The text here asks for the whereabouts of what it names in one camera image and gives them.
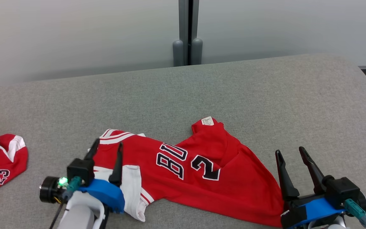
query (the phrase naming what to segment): gray fabric surface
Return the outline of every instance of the gray fabric surface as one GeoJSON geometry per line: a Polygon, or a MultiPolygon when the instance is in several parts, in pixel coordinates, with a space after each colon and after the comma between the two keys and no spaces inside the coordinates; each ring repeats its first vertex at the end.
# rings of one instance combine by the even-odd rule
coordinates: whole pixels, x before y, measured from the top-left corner
{"type": "MultiPolygon", "coordinates": [[[[301,145],[324,174],[348,177],[366,195],[366,77],[340,57],[299,55],[0,87],[0,134],[22,136],[29,150],[27,171],[0,188],[0,229],[48,228],[58,206],[39,201],[39,185],[64,175],[106,129],[178,143],[206,116],[223,122],[276,179],[280,149],[302,195],[313,184],[301,145]]],[[[111,214],[107,228],[269,228],[166,200],[151,204],[146,219],[111,214]]]]}

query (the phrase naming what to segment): green led light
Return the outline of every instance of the green led light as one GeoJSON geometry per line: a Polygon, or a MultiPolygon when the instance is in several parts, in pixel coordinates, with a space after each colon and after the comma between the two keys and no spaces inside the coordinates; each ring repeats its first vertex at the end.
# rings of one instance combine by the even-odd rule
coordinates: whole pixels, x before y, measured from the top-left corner
{"type": "Polygon", "coordinates": [[[58,180],[58,185],[60,186],[64,186],[65,184],[67,184],[67,177],[62,177],[58,180]]]}

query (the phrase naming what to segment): white panel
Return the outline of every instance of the white panel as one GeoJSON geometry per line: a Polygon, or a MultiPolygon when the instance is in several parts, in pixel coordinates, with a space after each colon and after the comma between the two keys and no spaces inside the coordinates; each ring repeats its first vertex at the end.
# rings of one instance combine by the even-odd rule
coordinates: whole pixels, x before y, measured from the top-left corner
{"type": "Polygon", "coordinates": [[[0,0],[0,85],[173,66],[178,1],[0,0]]]}
{"type": "Polygon", "coordinates": [[[366,0],[200,0],[202,63],[329,52],[366,66],[366,0]]]}

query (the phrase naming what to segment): yellow wire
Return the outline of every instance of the yellow wire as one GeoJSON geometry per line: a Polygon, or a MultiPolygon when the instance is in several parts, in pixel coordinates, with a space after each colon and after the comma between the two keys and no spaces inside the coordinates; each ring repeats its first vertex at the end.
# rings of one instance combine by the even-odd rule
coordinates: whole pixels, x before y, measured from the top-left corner
{"type": "Polygon", "coordinates": [[[61,204],[61,201],[58,200],[58,198],[56,198],[56,197],[53,197],[53,198],[57,201],[57,203],[61,204]]]}

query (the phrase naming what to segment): clothing tag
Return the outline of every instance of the clothing tag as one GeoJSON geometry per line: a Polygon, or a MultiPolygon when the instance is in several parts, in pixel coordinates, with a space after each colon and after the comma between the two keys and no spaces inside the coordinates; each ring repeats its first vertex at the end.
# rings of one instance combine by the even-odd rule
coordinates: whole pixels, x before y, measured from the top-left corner
{"type": "Polygon", "coordinates": [[[207,126],[213,126],[214,125],[214,122],[213,122],[213,119],[212,119],[211,116],[208,116],[207,118],[202,119],[201,123],[203,125],[207,125],[207,126]]]}

